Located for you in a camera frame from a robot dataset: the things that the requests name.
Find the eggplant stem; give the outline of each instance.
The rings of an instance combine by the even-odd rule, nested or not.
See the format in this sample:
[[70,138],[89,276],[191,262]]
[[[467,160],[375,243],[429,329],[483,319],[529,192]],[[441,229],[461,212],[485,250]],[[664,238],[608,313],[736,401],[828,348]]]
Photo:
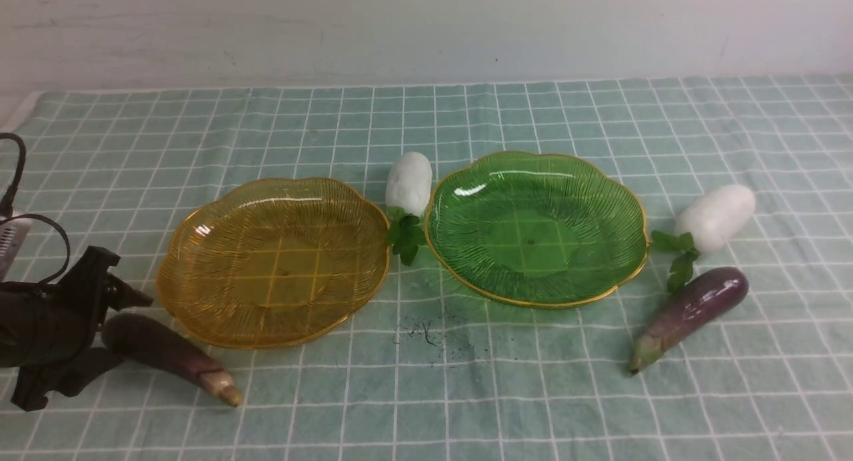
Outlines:
[[216,396],[231,407],[243,403],[243,393],[234,385],[234,379],[225,370],[199,373],[199,380],[205,391]]
[[240,406],[243,403],[243,393],[237,389],[237,386],[226,386],[219,393],[220,400],[232,408]]
[[628,364],[628,372],[631,375],[636,375],[650,364],[659,360],[664,355],[664,350],[661,349],[660,340],[655,340],[647,334],[643,334],[637,339],[634,344],[634,356]]

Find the glass plate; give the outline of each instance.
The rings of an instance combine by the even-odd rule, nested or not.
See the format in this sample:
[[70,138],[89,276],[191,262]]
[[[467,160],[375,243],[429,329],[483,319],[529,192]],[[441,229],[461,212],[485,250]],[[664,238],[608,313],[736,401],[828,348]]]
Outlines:
[[648,256],[637,197],[568,155],[480,158],[438,183],[424,224],[430,249],[463,284],[521,306],[600,300]]
[[328,333],[386,278],[388,219],[334,179],[261,179],[177,227],[159,267],[165,308],[203,342],[280,348]]

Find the green plate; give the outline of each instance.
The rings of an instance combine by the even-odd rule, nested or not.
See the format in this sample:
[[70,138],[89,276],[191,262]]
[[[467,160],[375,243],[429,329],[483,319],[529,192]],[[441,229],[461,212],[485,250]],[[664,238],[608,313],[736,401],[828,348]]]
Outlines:
[[424,224],[430,249],[463,284],[520,306],[600,300],[648,256],[637,197],[567,155],[480,158],[438,183]]

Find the gold plate rim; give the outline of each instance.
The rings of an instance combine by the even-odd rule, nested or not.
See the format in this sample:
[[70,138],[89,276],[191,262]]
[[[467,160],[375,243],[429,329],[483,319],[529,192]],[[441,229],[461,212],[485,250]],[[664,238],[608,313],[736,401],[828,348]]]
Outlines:
[[382,285],[385,284],[387,276],[388,276],[388,272],[391,269],[391,250],[388,247],[386,247],[385,263],[384,263],[384,266],[382,268],[382,274],[381,274],[381,276],[379,276],[375,287],[371,290],[371,293],[369,293],[369,295],[367,295],[363,298],[365,301],[363,301],[362,303],[359,303],[357,305],[354,305],[353,309],[351,309],[347,314],[345,314],[344,316],[341,316],[341,318],[337,319],[335,322],[332,322],[328,326],[322,328],[322,330],[318,330],[318,331],[315,331],[314,333],[308,334],[308,336],[303,336],[303,337],[295,339],[295,340],[288,340],[287,342],[253,344],[250,346],[245,345],[245,344],[240,344],[240,343],[221,342],[221,340],[217,340],[217,339],[211,338],[209,336],[201,336],[201,334],[196,333],[194,330],[191,330],[191,328],[189,328],[186,324],[184,324],[184,322],[181,320],[181,317],[174,312],[173,301],[168,301],[168,302],[165,301],[165,297],[163,296],[164,284],[167,283],[167,281],[165,281],[165,279],[164,279],[165,274],[163,273],[163,266],[164,266],[165,260],[167,258],[169,258],[170,256],[174,256],[174,253],[179,251],[179,249],[180,249],[179,243],[182,242],[182,239],[183,239],[182,237],[179,237],[179,233],[186,230],[186,227],[188,226],[189,222],[191,221],[191,219],[195,215],[200,213],[202,210],[210,209],[219,203],[225,202],[226,200],[229,199],[229,197],[232,197],[235,194],[238,194],[240,191],[246,190],[247,188],[249,188],[253,185],[265,185],[265,184],[275,184],[275,183],[292,184],[295,182],[307,182],[307,181],[324,181],[324,182],[331,181],[332,183],[335,183],[336,185],[343,186],[348,191],[355,194],[357,199],[360,200],[360,202],[362,202],[364,206],[369,207],[369,209],[375,210],[375,212],[378,212],[379,215],[381,215],[381,218],[385,222],[386,230],[388,229],[388,227],[390,227],[390,221],[389,221],[386,213],[384,211],[382,211],[382,209],[380,209],[379,206],[377,206],[375,203],[371,202],[371,200],[368,200],[365,196],[363,196],[358,191],[356,191],[356,189],[353,188],[353,186],[350,186],[347,183],[344,183],[343,181],[339,181],[338,179],[324,178],[324,177],[264,178],[264,179],[255,179],[255,181],[250,181],[250,182],[244,183],[243,185],[237,186],[237,188],[234,188],[234,190],[229,191],[229,193],[227,193],[224,197],[221,197],[217,200],[213,200],[209,203],[205,203],[205,204],[201,205],[199,208],[193,210],[193,212],[189,213],[189,215],[187,215],[177,225],[177,227],[174,229],[173,233],[171,234],[171,238],[169,240],[168,251],[165,254],[165,256],[163,257],[163,260],[161,261],[161,263],[159,264],[159,267],[157,270],[157,276],[155,279],[155,286],[157,288],[157,295],[158,295],[159,300],[161,301],[161,305],[163,305],[165,311],[167,311],[175,319],[175,322],[177,322],[177,324],[184,331],[186,331],[186,333],[189,333],[190,336],[192,336],[194,339],[200,340],[200,342],[203,342],[203,343],[208,344],[210,346],[216,346],[217,348],[226,348],[226,349],[235,349],[235,350],[290,348],[290,346],[298,346],[298,345],[301,345],[301,344],[304,344],[307,342],[311,342],[312,340],[316,340],[316,339],[324,336],[324,334],[328,334],[330,331],[334,330],[339,325],[341,325],[345,321],[347,321],[347,319],[349,319],[350,316],[354,315],[360,309],[365,307],[365,305],[368,304],[369,301],[371,301],[374,298],[374,296],[378,293],[378,291],[380,291],[380,289],[382,288]]
[[[630,194],[631,197],[634,198],[634,200],[637,203],[637,206],[640,207],[640,212],[642,212],[642,235],[643,235],[643,239],[645,239],[645,241],[646,241],[646,246],[645,246],[645,249],[643,251],[643,258],[642,258],[642,260],[640,260],[640,263],[637,264],[636,270],[634,270],[634,272],[632,272],[630,275],[628,275],[625,279],[622,279],[622,281],[617,282],[612,287],[607,289],[607,291],[605,291],[601,294],[597,294],[597,295],[592,296],[590,298],[585,298],[584,300],[570,301],[567,303],[543,303],[543,302],[537,302],[537,301],[516,300],[516,299],[508,298],[508,297],[505,297],[505,296],[502,296],[499,294],[492,293],[491,291],[488,291],[487,289],[479,288],[478,286],[471,284],[471,282],[467,281],[467,279],[463,278],[459,273],[457,273],[456,270],[454,270],[450,266],[450,264],[444,259],[444,257],[442,257],[438,253],[438,249],[436,249],[435,245],[432,243],[432,237],[430,236],[430,233],[429,233],[429,231],[430,231],[429,230],[429,222],[430,222],[430,218],[432,218],[432,209],[433,209],[433,206],[435,204],[435,194],[436,194],[436,192],[438,192],[438,189],[441,188],[441,186],[444,184],[444,182],[448,181],[448,179],[450,179],[451,176],[457,175],[457,173],[462,173],[464,171],[473,169],[473,167],[476,167],[479,163],[486,161],[488,158],[500,157],[501,155],[506,155],[506,154],[526,155],[527,157],[535,157],[535,158],[539,158],[539,157],[543,157],[543,158],[568,158],[568,159],[573,160],[573,161],[580,161],[580,163],[584,163],[587,166],[592,167],[592,169],[594,169],[595,172],[599,173],[599,175],[602,176],[604,179],[606,179],[608,182],[616,184],[620,188],[622,188],[623,190],[626,190],[628,192],[628,194]],[[436,184],[435,189],[432,190],[432,196],[430,196],[429,203],[426,204],[426,207],[427,208],[426,208],[426,211],[424,212],[425,214],[424,214],[424,222],[423,222],[424,234],[426,235],[426,245],[429,246],[430,251],[432,251],[432,254],[438,259],[441,266],[443,266],[444,269],[448,270],[451,273],[451,275],[454,276],[454,278],[456,278],[457,280],[459,280],[461,282],[461,284],[465,285],[467,288],[471,289],[472,291],[475,291],[475,293],[481,294],[482,296],[485,296],[488,299],[500,301],[500,302],[507,303],[507,304],[514,305],[514,306],[541,308],[541,309],[566,309],[566,308],[573,308],[573,307],[588,305],[589,303],[592,303],[592,302],[598,301],[598,300],[602,300],[602,299],[608,297],[610,294],[613,294],[613,292],[616,291],[616,289],[619,289],[620,286],[622,286],[622,285],[626,284],[627,282],[630,282],[632,279],[636,278],[637,275],[639,275],[640,272],[642,272],[642,269],[646,266],[646,262],[648,262],[649,245],[650,245],[650,240],[648,237],[648,217],[646,217],[646,208],[642,205],[640,198],[637,197],[636,193],[634,193],[634,191],[632,191],[631,188],[628,188],[628,186],[625,186],[622,183],[615,181],[615,179],[611,178],[610,176],[607,176],[607,174],[604,173],[600,169],[600,167],[595,166],[594,164],[590,163],[589,161],[586,161],[583,158],[574,157],[573,155],[565,155],[563,153],[530,153],[528,151],[518,151],[518,149],[508,149],[507,151],[497,151],[494,153],[490,153],[488,155],[485,155],[484,157],[479,157],[477,160],[473,161],[473,163],[469,164],[468,166],[461,167],[461,169],[454,170],[454,172],[448,173],[448,175],[444,176],[444,178],[442,178],[441,181],[439,181],[438,184]]]

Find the yellow plate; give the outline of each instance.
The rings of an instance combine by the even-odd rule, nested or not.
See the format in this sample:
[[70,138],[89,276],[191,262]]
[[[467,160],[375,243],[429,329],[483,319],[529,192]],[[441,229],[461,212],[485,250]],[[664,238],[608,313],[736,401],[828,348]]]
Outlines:
[[223,348],[316,339],[379,290],[388,219],[334,179],[260,179],[177,227],[157,275],[165,308]]

